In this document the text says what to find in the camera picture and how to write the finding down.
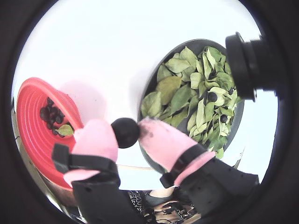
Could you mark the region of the pink padded gripper finger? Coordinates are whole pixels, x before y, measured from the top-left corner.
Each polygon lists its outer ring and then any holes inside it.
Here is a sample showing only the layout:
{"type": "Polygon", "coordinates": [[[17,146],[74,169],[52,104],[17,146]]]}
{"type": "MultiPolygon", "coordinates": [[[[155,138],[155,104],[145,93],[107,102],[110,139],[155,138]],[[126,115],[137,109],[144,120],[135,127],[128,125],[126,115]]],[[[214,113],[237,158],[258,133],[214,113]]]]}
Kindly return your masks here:
{"type": "Polygon", "coordinates": [[[229,166],[214,151],[163,121],[145,118],[138,125],[141,146],[167,171],[161,184],[185,191],[202,217],[235,205],[259,185],[258,175],[229,166]]]}
{"type": "Polygon", "coordinates": [[[82,216],[89,224],[143,224],[123,191],[116,166],[118,143],[109,123],[91,120],[74,133],[75,145],[56,143],[52,161],[72,186],[82,216]]]}

